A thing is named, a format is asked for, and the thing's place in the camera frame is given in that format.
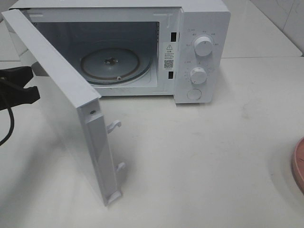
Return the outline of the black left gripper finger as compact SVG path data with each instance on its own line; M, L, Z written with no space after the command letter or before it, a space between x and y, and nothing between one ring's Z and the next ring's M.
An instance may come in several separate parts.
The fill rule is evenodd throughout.
M11 88L23 89L33 78L33 72L29 66L19 66L0 70L0 84Z
M37 86L28 88L0 87L0 110L22 104L32 104L40 99Z

